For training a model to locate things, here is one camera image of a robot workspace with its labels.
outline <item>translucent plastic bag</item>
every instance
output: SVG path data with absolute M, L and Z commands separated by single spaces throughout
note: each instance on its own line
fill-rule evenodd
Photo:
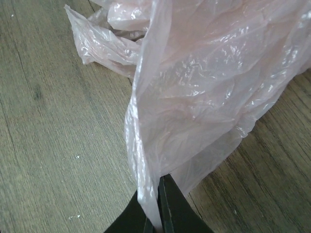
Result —
M 310 0 L 94 0 L 65 6 L 84 64 L 134 78 L 125 116 L 138 201 L 154 226 L 159 178 L 186 195 L 311 65 Z

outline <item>wooden floor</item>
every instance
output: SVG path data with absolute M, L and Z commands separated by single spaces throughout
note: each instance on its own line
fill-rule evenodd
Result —
M 0 231 L 101 233 L 135 190 L 123 119 L 131 84 L 82 65 L 64 5 L 0 1 Z M 311 72 L 294 78 L 188 200 L 219 233 L 311 232 Z

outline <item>crumpled plastic bag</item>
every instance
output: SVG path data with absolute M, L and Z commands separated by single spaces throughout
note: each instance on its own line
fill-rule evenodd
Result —
M 159 178 L 188 194 L 311 66 L 311 1 L 93 1 L 89 18 L 65 6 L 75 45 L 84 64 L 134 78 L 128 162 L 160 229 Z

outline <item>black tool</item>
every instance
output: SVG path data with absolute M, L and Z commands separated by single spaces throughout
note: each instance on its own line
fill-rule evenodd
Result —
M 160 178 L 157 202 L 164 233 L 213 233 L 192 210 L 170 174 Z M 104 233 L 156 233 L 137 201 L 137 191 Z

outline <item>white speck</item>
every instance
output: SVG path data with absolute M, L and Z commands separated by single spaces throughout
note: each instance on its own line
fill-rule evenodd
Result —
M 79 217 L 80 217 L 80 215 L 74 215 L 74 216 L 70 216 L 68 219 L 72 220 L 73 218 L 79 218 Z

